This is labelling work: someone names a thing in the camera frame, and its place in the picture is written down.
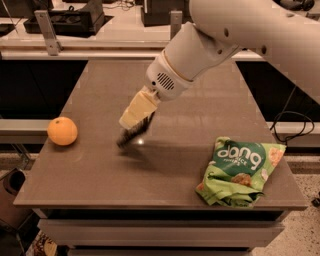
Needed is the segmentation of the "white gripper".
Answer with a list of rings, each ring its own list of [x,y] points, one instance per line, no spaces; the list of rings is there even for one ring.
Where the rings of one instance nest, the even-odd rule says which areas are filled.
[[[119,124],[130,130],[156,111],[159,100],[174,100],[193,84],[193,81],[184,79],[170,66],[165,51],[162,51],[149,65],[145,75],[145,86],[155,91],[158,98],[155,94],[139,91],[123,112]]]

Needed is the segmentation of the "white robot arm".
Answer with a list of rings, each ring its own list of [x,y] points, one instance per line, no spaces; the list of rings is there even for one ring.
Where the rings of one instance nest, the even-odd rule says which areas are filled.
[[[192,20],[146,71],[145,84],[122,114],[130,130],[158,104],[190,88],[206,70],[249,49],[320,102],[320,22],[272,0],[190,0]]]

